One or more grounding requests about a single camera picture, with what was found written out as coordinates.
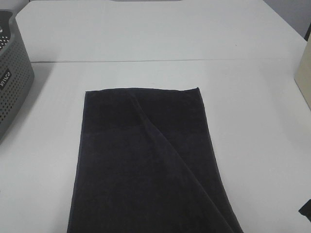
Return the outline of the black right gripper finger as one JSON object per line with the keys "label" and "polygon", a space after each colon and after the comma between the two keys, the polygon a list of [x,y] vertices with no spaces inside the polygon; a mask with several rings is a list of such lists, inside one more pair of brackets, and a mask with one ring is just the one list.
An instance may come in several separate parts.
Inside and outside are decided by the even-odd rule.
{"label": "black right gripper finger", "polygon": [[311,199],[309,199],[298,211],[303,216],[310,216],[311,215]]}

